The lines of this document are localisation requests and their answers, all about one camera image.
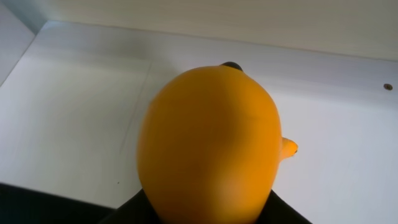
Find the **toy head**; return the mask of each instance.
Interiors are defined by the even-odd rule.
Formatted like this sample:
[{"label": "toy head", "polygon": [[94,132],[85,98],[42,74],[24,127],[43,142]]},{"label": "toy head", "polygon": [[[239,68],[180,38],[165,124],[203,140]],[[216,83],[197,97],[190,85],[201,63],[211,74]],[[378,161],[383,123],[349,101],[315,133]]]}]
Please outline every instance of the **toy head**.
[{"label": "toy head", "polygon": [[254,223],[279,162],[296,151],[272,98],[228,62],[189,70],[159,92],[137,168],[164,223]]}]

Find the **small hole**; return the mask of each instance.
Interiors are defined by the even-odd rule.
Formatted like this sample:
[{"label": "small hole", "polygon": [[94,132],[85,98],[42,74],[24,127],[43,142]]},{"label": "small hole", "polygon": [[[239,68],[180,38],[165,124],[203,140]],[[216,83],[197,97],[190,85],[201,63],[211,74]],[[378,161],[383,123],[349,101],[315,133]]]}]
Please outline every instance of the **small hole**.
[{"label": "small hole", "polygon": [[392,90],[392,85],[391,84],[388,84],[388,83],[386,83],[386,84],[384,84],[384,88],[386,89],[386,90]]}]

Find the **orange round object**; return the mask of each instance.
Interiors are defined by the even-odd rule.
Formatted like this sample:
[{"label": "orange round object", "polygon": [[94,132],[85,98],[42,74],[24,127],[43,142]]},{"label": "orange round object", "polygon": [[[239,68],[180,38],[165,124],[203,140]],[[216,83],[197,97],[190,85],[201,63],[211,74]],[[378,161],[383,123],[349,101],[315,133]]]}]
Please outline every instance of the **orange round object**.
[{"label": "orange round object", "polygon": [[254,223],[297,145],[244,72],[187,71],[150,104],[137,147],[142,188],[164,223]]}]

